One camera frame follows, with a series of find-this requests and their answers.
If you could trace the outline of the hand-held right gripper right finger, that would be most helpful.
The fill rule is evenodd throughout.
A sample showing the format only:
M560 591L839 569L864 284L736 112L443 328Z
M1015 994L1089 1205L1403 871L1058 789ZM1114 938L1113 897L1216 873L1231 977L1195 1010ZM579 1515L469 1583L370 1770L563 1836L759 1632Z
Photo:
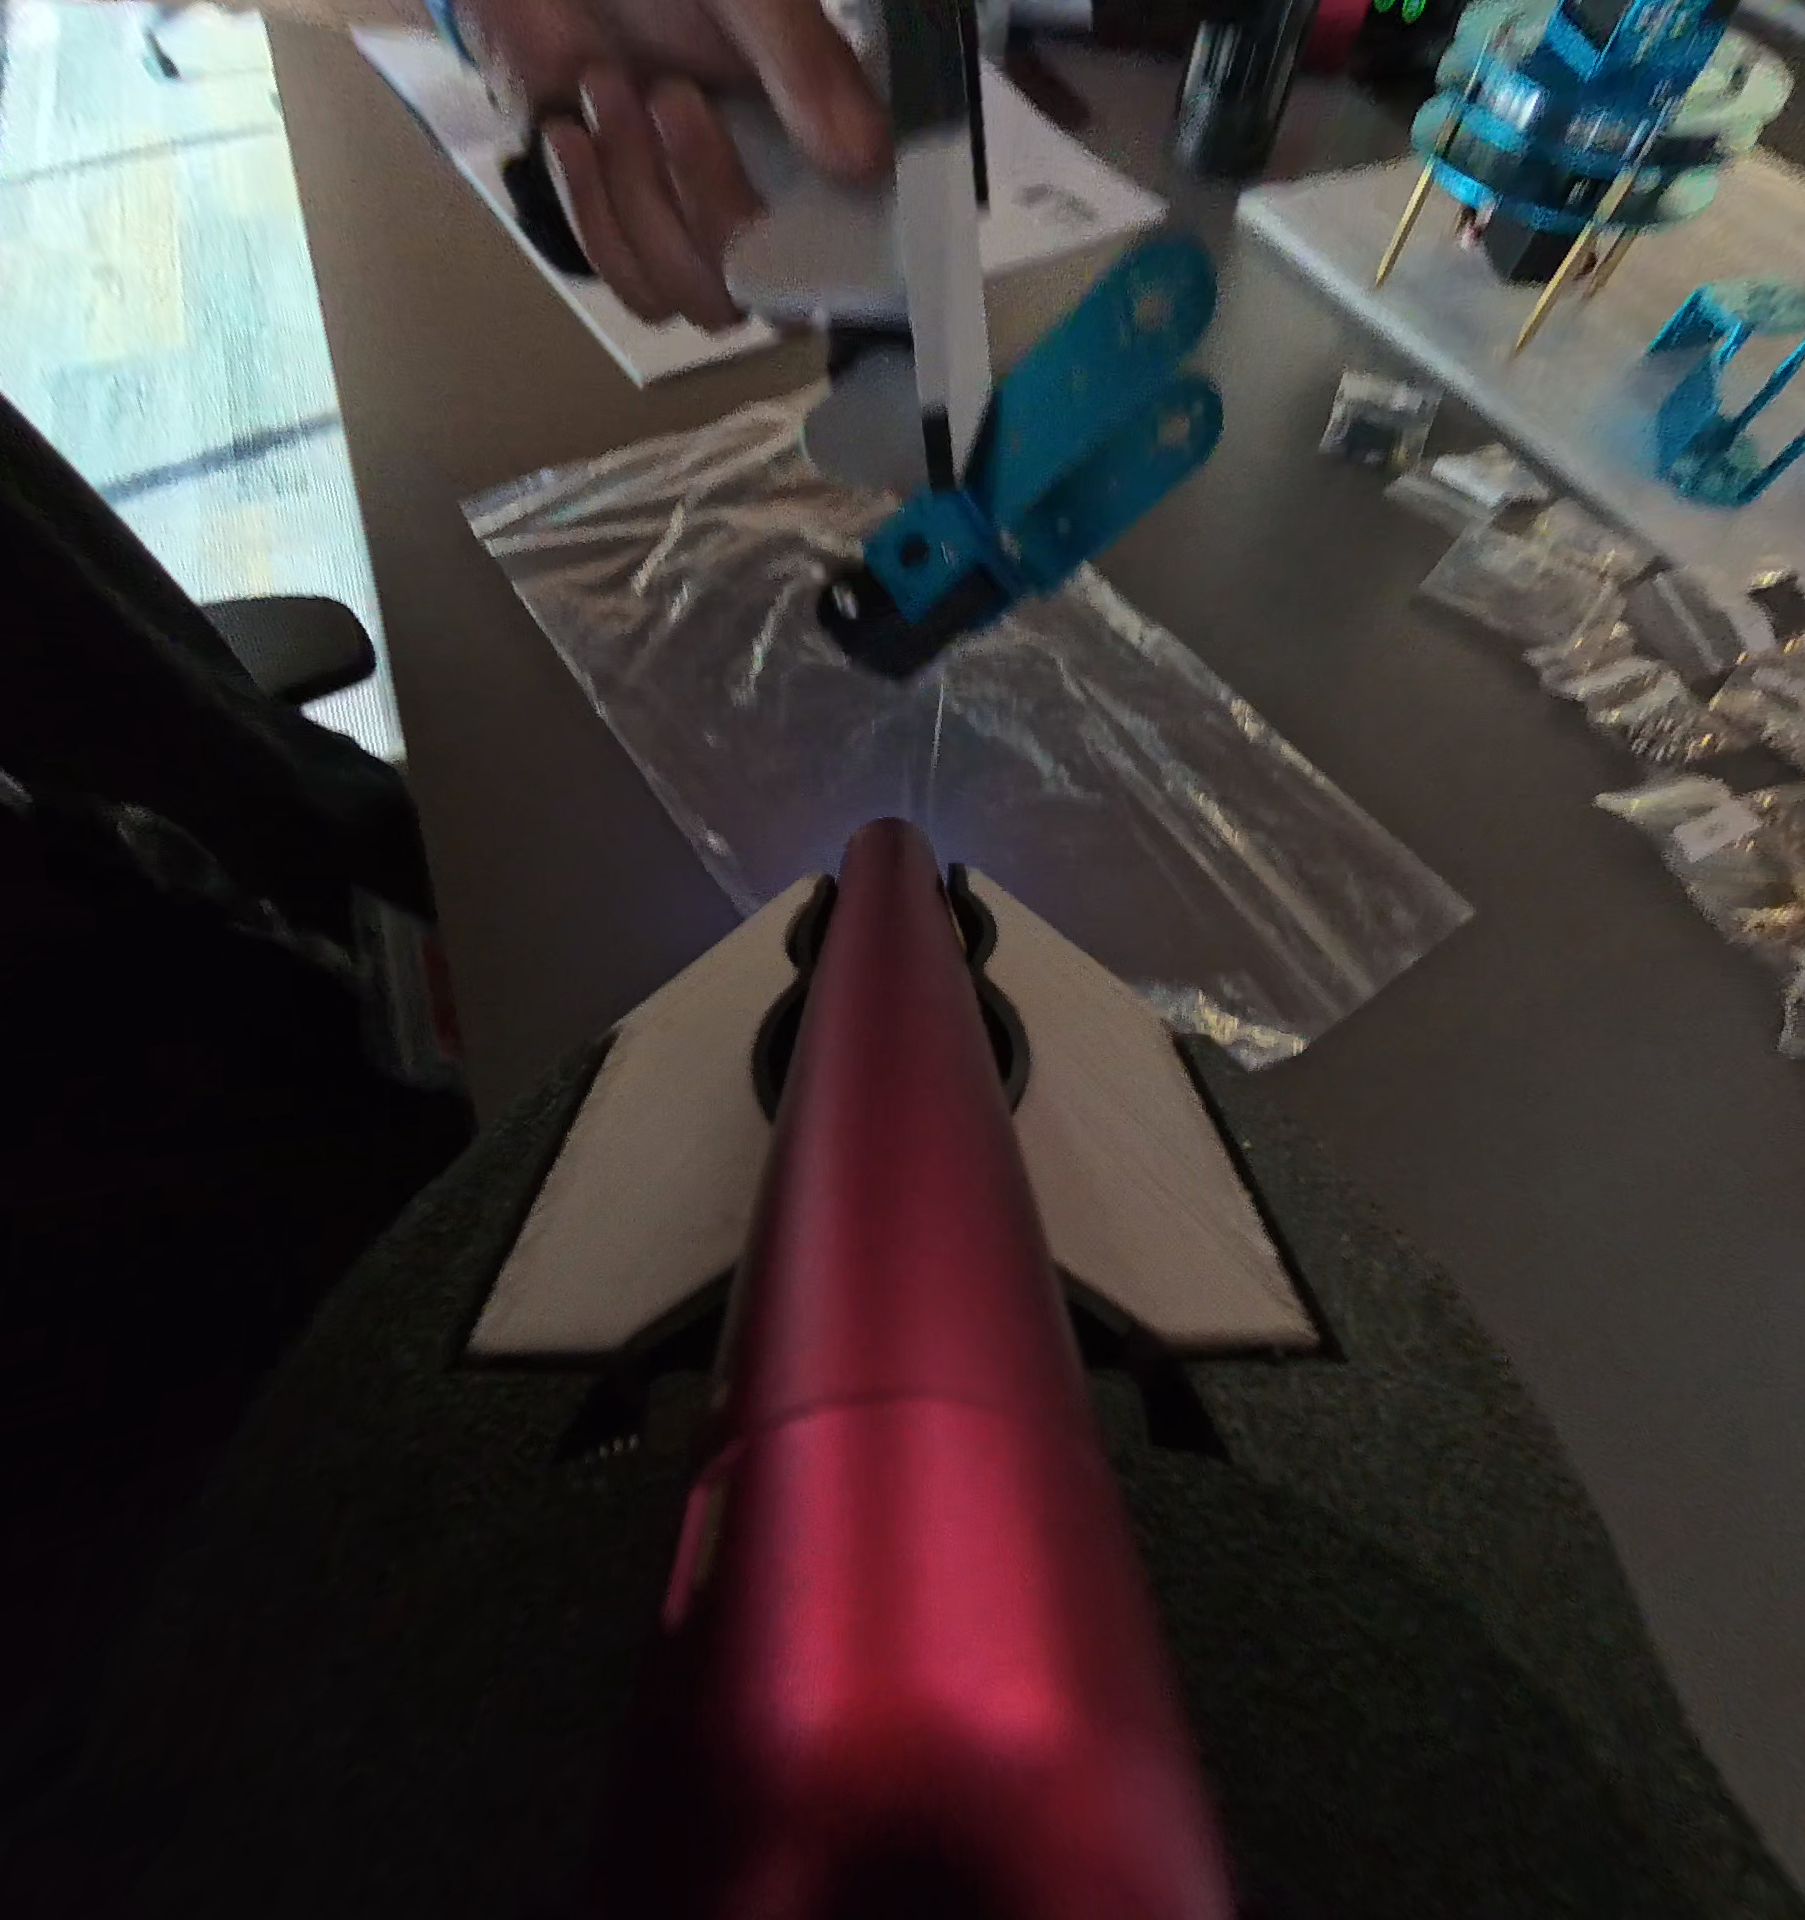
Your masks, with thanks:
M1058 1268L1175 1357L1324 1357L1327 1335L1154 1009L979 871L985 985L1027 1066L1012 1125Z

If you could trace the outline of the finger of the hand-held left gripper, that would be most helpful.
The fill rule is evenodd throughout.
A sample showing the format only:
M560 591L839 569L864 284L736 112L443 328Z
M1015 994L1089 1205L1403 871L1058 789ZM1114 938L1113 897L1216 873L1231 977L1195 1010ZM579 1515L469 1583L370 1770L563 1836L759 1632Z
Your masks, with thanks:
M963 480L992 395L968 133L899 143L897 245L928 485L947 492Z

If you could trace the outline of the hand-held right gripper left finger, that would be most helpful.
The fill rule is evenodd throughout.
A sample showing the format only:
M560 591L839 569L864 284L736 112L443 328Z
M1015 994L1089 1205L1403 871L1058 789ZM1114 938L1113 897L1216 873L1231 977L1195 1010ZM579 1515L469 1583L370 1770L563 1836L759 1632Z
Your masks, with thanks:
M727 1275L771 1156L755 1049L795 986L805 877L609 1036L469 1338L472 1360L600 1360Z

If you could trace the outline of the blue metal servo bracket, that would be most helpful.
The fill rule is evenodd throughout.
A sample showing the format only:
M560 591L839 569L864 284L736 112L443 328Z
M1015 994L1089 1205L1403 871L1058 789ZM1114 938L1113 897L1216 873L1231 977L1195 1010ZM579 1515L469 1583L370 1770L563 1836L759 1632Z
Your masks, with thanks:
M1138 240L995 389L963 480L909 494L857 569L963 639L1062 589L1214 452L1222 400L1186 360L1216 298L1199 238Z

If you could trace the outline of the red electric screwdriver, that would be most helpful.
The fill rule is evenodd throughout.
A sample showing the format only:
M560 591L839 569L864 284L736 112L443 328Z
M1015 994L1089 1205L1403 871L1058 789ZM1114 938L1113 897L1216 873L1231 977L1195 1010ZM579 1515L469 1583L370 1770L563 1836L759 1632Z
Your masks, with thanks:
M939 861L848 839L579 1916L1235 1916Z

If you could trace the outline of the black servo motor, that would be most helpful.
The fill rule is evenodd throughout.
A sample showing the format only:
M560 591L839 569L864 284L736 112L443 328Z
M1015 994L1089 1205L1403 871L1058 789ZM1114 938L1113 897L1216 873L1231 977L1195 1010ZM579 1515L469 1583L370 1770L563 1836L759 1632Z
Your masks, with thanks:
M891 685L914 682L963 639L943 611L906 617L866 569L828 581L816 619L843 660Z

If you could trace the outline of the person's left hand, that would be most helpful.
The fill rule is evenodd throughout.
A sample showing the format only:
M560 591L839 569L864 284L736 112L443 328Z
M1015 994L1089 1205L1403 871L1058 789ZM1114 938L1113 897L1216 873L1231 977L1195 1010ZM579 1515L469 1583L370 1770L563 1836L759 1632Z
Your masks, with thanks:
M740 322L723 257L763 204L723 100L765 102L826 176L889 176L887 108L822 5L483 2L456 21L534 126L580 253L643 322Z

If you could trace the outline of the white instruction sheet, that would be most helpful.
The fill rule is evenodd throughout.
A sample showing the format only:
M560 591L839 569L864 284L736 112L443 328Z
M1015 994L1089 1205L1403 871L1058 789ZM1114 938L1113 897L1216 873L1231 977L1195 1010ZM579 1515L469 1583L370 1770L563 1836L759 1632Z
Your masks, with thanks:
M686 322L636 319L597 277L570 273L530 236L530 190L504 168L530 155L483 82L433 35L357 28L356 53L501 224L560 305L636 389L768 351L795 328L897 335L906 294L893 199L822 183L763 108L729 108L765 218L743 234L731 267L747 325L708 335ZM980 78L989 203L979 214L987 289L1151 229L1163 203L1094 159L1034 108L992 64Z

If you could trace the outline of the black ribbed cylinder case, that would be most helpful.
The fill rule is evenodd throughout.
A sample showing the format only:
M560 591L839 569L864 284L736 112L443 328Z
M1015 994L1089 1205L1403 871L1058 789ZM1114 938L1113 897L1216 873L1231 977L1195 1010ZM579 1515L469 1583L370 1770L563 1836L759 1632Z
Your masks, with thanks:
M1203 5L1173 135L1186 174L1243 180L1260 171L1317 13L1314 2Z

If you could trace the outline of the clear plastic bag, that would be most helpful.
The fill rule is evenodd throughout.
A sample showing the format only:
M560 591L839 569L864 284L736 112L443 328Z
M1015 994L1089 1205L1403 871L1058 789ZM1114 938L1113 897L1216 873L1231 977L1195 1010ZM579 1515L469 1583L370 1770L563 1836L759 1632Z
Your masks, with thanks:
M472 536L731 907L921 829L1260 1071L1473 907L1096 571L914 682L843 659L822 591L897 501L826 476L795 400L462 501Z

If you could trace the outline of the white foam board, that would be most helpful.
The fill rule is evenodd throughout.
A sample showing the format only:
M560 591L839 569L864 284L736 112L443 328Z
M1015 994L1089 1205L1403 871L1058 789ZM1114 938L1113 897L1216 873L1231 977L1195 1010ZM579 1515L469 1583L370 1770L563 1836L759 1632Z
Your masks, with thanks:
M1753 504L1684 501L1652 474L1659 389L1656 369L1642 363L1659 327L1703 282L1805 282L1805 173L1756 151L1698 218L1634 246L1592 298L1565 298L1523 354L1511 345L1535 298L1496 282L1475 253L1456 246L1451 204L1437 204L1393 278L1374 286L1377 258L1415 176L1403 159L1259 186L1241 201L1238 224L1505 444L1667 560L1718 575L1785 560L1805 585L1805 457ZM1805 366L1756 425L1763 457L1801 430Z

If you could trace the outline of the black office chair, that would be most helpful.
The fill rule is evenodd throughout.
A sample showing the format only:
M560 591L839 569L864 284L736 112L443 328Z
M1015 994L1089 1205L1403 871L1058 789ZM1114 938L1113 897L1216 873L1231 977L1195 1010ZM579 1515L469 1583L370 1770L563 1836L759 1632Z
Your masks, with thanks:
M0 393L0 1916L99 1673L319 1298L469 1140L389 1068L356 911L433 921L400 777L246 670Z

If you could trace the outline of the pile of clear screw bags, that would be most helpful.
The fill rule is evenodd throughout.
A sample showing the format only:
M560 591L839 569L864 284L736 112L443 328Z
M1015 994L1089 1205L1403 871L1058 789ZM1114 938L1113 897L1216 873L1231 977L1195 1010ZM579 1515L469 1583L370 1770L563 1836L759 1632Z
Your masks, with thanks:
M1342 370L1320 452L1389 480L1451 544L1418 589L1511 651L1632 758L1594 807L1650 840L1691 907L1780 979L1779 1052L1805 1064L1805 591L1659 565L1505 444L1427 457L1434 389Z

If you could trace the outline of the blue metal U bracket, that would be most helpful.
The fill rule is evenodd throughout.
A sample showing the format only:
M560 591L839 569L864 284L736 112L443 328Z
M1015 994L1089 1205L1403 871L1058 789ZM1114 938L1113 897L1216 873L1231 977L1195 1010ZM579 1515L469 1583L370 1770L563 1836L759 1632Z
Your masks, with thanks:
M1765 451L1756 423L1805 366L1805 282L1703 282L1652 336L1654 474L1682 501L1740 511L1805 457L1805 430Z

